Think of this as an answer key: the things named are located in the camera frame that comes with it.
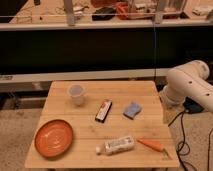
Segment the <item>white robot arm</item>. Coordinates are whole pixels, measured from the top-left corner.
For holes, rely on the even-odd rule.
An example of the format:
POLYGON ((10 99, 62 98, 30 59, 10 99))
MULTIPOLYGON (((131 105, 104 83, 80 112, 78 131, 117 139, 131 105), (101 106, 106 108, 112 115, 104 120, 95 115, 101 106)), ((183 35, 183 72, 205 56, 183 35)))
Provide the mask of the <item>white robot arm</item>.
POLYGON ((201 60, 171 68, 167 73, 162 99, 167 106, 177 106, 188 97, 213 113, 213 85, 206 81, 209 74, 208 65, 201 60))

